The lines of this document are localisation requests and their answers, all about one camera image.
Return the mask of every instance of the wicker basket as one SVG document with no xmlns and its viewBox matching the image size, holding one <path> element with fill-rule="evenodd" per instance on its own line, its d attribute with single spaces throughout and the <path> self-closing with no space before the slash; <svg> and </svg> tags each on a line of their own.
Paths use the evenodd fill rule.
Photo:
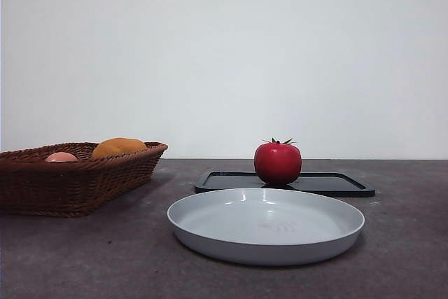
<svg viewBox="0 0 448 299">
<path fill-rule="evenodd" d="M 120 194 L 150 181 L 168 148 L 90 159 L 96 143 L 66 143 L 0 153 L 0 214 L 78 217 L 91 214 Z M 45 162 L 55 152 L 78 162 Z"/>
</svg>

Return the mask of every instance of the white wall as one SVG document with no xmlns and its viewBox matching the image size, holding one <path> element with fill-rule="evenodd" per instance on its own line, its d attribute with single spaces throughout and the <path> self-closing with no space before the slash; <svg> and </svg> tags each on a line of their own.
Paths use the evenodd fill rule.
<svg viewBox="0 0 448 299">
<path fill-rule="evenodd" d="M 2 150 L 448 159 L 448 0 L 2 0 Z"/>
</svg>

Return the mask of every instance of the table surface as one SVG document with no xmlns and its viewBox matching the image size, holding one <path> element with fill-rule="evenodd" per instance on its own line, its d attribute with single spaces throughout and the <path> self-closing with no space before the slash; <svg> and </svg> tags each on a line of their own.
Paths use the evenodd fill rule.
<svg viewBox="0 0 448 299">
<path fill-rule="evenodd" d="M 162 159 L 90 216 L 0 216 L 1 298 L 448 298 L 448 160 L 304 160 L 377 194 L 341 199 L 366 219 L 351 249 L 295 267 L 226 263 L 175 238 L 167 208 L 213 170 L 253 161 Z"/>
</svg>

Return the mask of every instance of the red tomato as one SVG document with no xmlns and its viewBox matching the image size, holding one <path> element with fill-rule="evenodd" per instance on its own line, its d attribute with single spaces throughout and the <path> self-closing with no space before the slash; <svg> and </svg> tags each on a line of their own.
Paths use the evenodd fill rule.
<svg viewBox="0 0 448 299">
<path fill-rule="evenodd" d="M 297 147 L 289 141 L 280 143 L 272 139 L 271 143 L 260 145 L 255 152 L 254 165 L 258 177 L 265 183 L 291 183 L 302 169 L 302 156 Z"/>
</svg>

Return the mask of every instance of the plate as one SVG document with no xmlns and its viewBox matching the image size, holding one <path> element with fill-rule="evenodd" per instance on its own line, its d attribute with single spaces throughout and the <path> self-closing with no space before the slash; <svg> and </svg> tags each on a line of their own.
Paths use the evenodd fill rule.
<svg viewBox="0 0 448 299">
<path fill-rule="evenodd" d="M 295 190 L 236 188 L 191 195 L 167 211 L 174 234 L 204 255 L 249 265 L 299 265 L 348 250 L 364 215 L 346 202 Z"/>
</svg>

